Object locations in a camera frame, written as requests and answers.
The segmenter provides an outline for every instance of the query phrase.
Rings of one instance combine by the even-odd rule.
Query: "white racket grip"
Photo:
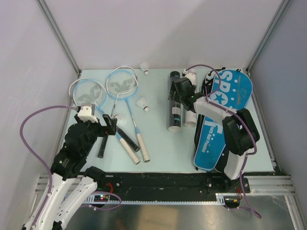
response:
[[[149,158],[149,155],[147,153],[147,149],[145,147],[142,136],[138,133],[136,135],[136,138],[138,139],[144,162],[150,162],[150,158]]]
[[[135,155],[135,153],[133,152],[133,150],[130,148],[130,146],[128,145],[128,143],[125,141],[124,138],[119,140],[121,145],[124,147],[124,149],[126,150],[126,152],[129,154],[129,156],[131,157],[131,159],[133,160],[133,162],[135,164],[140,163],[140,159]]]

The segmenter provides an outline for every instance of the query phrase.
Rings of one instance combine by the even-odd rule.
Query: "badminton racket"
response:
[[[101,107],[106,102],[106,90],[99,82],[93,79],[78,79],[71,84],[69,94],[77,106],[80,106],[82,103],[91,103],[96,105],[97,109],[104,114]],[[116,133],[120,143],[130,155],[133,162],[138,164],[140,160],[135,156],[133,150],[130,148],[130,145],[134,147],[136,146],[137,148],[139,147],[128,137],[127,134],[124,134],[123,131],[120,133],[121,135]]]
[[[120,67],[117,67],[116,69],[114,69],[112,71],[112,73],[118,69],[122,69],[122,68],[125,68],[125,69],[131,69],[135,76],[136,76],[136,71],[134,70],[134,68],[130,67],[130,66],[120,66]],[[111,112],[111,117],[113,118],[113,114],[114,114],[114,110],[115,110],[115,107],[116,107],[116,102],[117,100],[115,100],[114,102],[114,105],[113,105],[113,108],[112,108],[112,112]],[[123,132],[123,130],[121,130],[119,127],[117,127],[117,131],[119,134],[121,134],[121,132]],[[105,136],[103,139],[102,139],[102,142],[101,142],[101,146],[100,146],[100,149],[99,149],[99,152],[98,152],[98,157],[99,158],[103,158],[103,155],[104,155],[104,152],[105,152],[105,149],[106,149],[106,143],[107,143],[107,140],[108,140],[108,136]],[[135,145],[135,146],[132,146],[132,148],[134,149],[134,151],[139,151],[140,150],[140,147]]]
[[[135,133],[141,148],[143,160],[144,162],[149,162],[149,155],[147,153],[140,130],[134,120],[132,109],[129,103],[129,98],[133,97],[137,93],[138,88],[139,85],[138,81],[136,80],[136,77],[129,71],[124,69],[117,69],[113,71],[106,80],[106,90],[110,97],[112,97],[116,101],[126,101],[131,119],[135,127]]]

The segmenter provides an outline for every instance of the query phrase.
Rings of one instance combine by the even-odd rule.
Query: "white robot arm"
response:
[[[47,184],[40,202],[22,230],[65,229],[82,202],[97,187],[104,187],[105,173],[92,166],[85,171],[81,183],[61,205],[69,187],[85,165],[97,138],[116,133],[117,120],[111,119],[108,115],[103,115],[103,118],[107,126],[101,126],[94,116],[94,105],[81,105],[79,113],[75,116],[77,123],[69,127],[65,143],[51,166],[52,185]]]
[[[254,143],[260,136],[255,123],[247,109],[231,109],[223,105],[215,104],[201,93],[195,93],[195,86],[189,78],[193,73],[174,81],[171,86],[169,100],[182,103],[186,110],[204,115],[223,126],[226,147],[229,149],[227,165],[224,168],[225,175],[235,180],[239,177],[244,164],[245,155],[253,150]],[[242,122],[248,128],[241,128]]]

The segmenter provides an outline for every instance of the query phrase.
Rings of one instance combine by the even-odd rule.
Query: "racket strings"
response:
[[[138,87],[138,82],[133,75],[117,74],[108,79],[107,90],[117,98],[129,98]]]
[[[73,101],[76,105],[83,103],[102,104],[106,99],[104,87],[90,79],[80,79],[72,84],[71,90]]]

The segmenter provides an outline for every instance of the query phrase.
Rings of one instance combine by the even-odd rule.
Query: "black racket grip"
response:
[[[133,140],[131,140],[131,138],[118,126],[116,127],[118,134],[121,135],[122,138],[124,138],[124,140],[128,143],[128,145],[130,145],[130,147],[134,150],[134,151],[139,151],[140,147],[134,143]]]
[[[107,142],[107,138],[108,137],[109,137],[109,135],[107,135],[107,136],[102,138],[100,150],[98,152],[98,158],[103,158],[104,157],[105,150],[106,150],[106,142]]]

